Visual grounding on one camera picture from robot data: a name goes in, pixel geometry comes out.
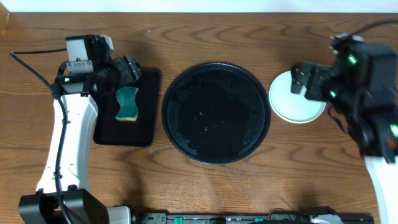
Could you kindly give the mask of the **mint green plate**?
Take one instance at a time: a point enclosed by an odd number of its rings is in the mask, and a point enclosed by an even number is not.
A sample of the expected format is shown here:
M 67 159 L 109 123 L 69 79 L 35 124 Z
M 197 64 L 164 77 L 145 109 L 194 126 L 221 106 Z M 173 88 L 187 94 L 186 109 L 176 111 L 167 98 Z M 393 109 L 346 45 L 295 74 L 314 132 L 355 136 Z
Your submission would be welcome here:
M 325 110 L 326 102 L 305 98 L 306 88 L 299 94 L 290 92 L 291 72 L 281 73 L 269 89 L 269 103 L 273 111 L 282 119 L 295 124 L 309 123 L 317 119 Z

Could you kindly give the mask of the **green yellow sponge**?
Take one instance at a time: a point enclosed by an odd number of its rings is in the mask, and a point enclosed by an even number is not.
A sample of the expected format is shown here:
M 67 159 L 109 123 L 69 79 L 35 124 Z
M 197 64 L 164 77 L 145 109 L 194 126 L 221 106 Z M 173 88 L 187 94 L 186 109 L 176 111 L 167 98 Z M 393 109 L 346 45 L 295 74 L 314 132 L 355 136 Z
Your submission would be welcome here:
M 116 94 L 120 109 L 115 118 L 118 121 L 136 121 L 138 117 L 138 107 L 136 104 L 137 87 L 124 86 Z

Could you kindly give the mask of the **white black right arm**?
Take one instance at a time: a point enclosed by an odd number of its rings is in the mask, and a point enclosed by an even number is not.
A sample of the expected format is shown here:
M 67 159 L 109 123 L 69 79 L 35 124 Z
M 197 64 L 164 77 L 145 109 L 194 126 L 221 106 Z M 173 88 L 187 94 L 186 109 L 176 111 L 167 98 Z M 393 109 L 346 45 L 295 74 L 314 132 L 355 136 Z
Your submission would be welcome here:
M 333 65 L 292 65 L 291 92 L 323 101 L 345 117 L 373 182 L 381 223 L 397 223 L 397 54 L 392 47 L 341 34 Z

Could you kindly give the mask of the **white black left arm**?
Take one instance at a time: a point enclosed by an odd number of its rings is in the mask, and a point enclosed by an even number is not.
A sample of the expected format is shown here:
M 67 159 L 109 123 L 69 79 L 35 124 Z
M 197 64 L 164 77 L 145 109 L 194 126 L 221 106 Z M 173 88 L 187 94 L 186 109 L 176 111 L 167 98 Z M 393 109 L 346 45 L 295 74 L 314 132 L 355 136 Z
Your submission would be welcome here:
M 127 205 L 106 207 L 89 190 L 91 133 L 98 116 L 96 99 L 121 94 L 139 78 L 130 55 L 99 62 L 63 62 L 53 84 L 54 128 L 46 167 L 33 195 L 19 202 L 24 223 L 135 223 Z

